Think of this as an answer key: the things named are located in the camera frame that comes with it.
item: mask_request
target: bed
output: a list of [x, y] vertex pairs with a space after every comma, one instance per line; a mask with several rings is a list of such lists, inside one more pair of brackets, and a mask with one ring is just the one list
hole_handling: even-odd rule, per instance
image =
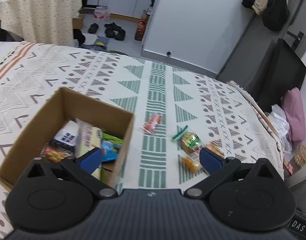
[[[238, 86], [137, 57], [29, 42], [0, 43], [0, 164], [36, 111], [63, 86], [135, 114], [118, 192], [186, 190], [206, 178], [202, 170], [192, 174], [183, 165], [185, 153], [171, 141], [185, 125], [226, 157], [244, 163], [269, 159], [283, 178], [277, 140]], [[151, 112], [163, 116], [155, 136], [141, 128]], [[12, 229], [6, 197], [0, 186], [0, 238]]]

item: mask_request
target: brown box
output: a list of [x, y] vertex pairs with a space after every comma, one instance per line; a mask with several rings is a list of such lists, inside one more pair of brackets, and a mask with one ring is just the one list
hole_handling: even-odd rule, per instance
[[105, 173], [105, 183], [115, 187], [128, 152], [134, 115], [69, 88], [59, 88], [18, 136], [0, 167], [2, 186], [10, 189], [31, 160], [40, 155], [43, 146], [68, 120], [75, 118], [124, 140], [117, 160], [108, 166], [111, 171]]
[[72, 19], [73, 29], [82, 30], [82, 28], [83, 28], [83, 19], [84, 19], [84, 14], [80, 14], [78, 18], [73, 18]]

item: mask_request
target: tile floor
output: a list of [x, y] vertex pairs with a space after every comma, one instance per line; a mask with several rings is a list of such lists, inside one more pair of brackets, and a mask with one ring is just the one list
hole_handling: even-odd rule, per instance
[[121, 26], [125, 30], [124, 41], [117, 41], [114, 38], [109, 40], [107, 50], [117, 50], [124, 52], [129, 56], [141, 57], [141, 41], [136, 41], [134, 35], [136, 32], [136, 23], [128, 22], [118, 19], [110, 19], [109, 21], [101, 21], [94, 19], [93, 14], [85, 14], [83, 20], [82, 33], [88, 33], [88, 29], [92, 23], [97, 23], [99, 25], [98, 31], [95, 33], [98, 36], [105, 37], [105, 27], [104, 24], [115, 22], [118, 26]]

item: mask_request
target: pink pillow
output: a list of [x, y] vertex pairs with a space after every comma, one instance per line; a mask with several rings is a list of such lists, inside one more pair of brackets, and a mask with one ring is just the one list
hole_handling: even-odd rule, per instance
[[295, 87], [288, 90], [282, 99], [282, 109], [290, 125], [293, 142], [305, 140], [305, 118], [300, 90]]

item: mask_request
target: patterned tablecloth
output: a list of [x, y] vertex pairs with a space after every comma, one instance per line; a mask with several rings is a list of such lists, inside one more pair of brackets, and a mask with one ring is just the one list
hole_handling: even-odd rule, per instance
[[25, 41], [72, 46], [81, 7], [82, 0], [0, 0], [1, 28]]
[[[268, 158], [283, 176], [275, 140], [234, 87], [135, 57], [28, 42], [0, 63], [0, 164], [23, 127], [61, 86], [135, 114], [119, 192], [138, 187], [185, 190], [207, 177], [183, 165], [179, 156], [185, 153], [170, 139], [185, 125], [226, 156], [248, 163]], [[151, 112], [163, 116], [155, 136], [141, 128]], [[3, 207], [6, 196], [0, 186], [0, 238], [11, 230]]]

